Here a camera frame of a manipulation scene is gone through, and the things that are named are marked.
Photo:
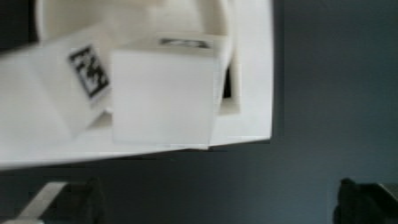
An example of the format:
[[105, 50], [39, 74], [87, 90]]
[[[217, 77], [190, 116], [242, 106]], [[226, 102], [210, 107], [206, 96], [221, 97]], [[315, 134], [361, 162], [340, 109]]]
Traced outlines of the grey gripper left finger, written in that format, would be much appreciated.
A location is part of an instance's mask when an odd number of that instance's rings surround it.
[[6, 224], [107, 224], [98, 179], [50, 181]]

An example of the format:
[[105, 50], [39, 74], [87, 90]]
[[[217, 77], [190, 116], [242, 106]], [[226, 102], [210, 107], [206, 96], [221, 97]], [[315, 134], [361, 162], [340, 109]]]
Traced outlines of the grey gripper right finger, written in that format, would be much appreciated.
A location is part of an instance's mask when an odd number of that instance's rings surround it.
[[398, 224], [398, 183], [341, 180], [334, 224]]

